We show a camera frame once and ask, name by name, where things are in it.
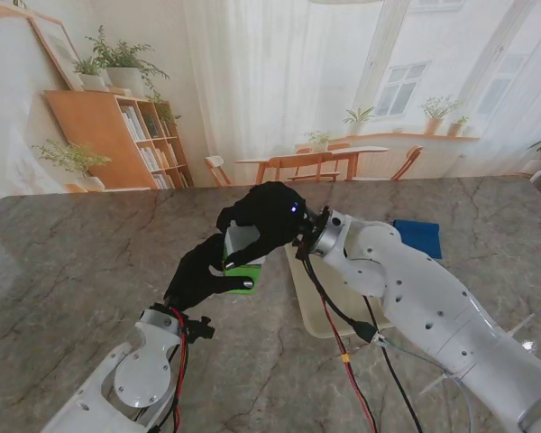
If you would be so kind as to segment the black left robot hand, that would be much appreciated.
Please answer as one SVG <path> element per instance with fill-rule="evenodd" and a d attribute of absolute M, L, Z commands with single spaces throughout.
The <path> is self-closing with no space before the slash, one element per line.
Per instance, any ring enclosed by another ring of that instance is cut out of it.
<path fill-rule="evenodd" d="M 254 281 L 244 276 L 215 275 L 211 268 L 222 271 L 225 237 L 215 234 L 187 252 L 164 294 L 165 304 L 177 311 L 193 308 L 213 294 L 231 290 L 250 290 Z"/>

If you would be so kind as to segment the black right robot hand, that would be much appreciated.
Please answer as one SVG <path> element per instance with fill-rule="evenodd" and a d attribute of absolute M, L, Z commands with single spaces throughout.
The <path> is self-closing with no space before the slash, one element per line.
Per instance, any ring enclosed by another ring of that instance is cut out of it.
<path fill-rule="evenodd" d="M 244 198 L 221 211 L 216 227 L 225 233 L 232 223 L 254 226 L 259 238 L 242 250 L 229 253 L 224 268 L 233 269 L 271 253 L 298 235 L 310 232 L 316 220 L 317 214 L 307 208 L 306 201 L 284 183 L 269 181 L 252 187 Z"/>

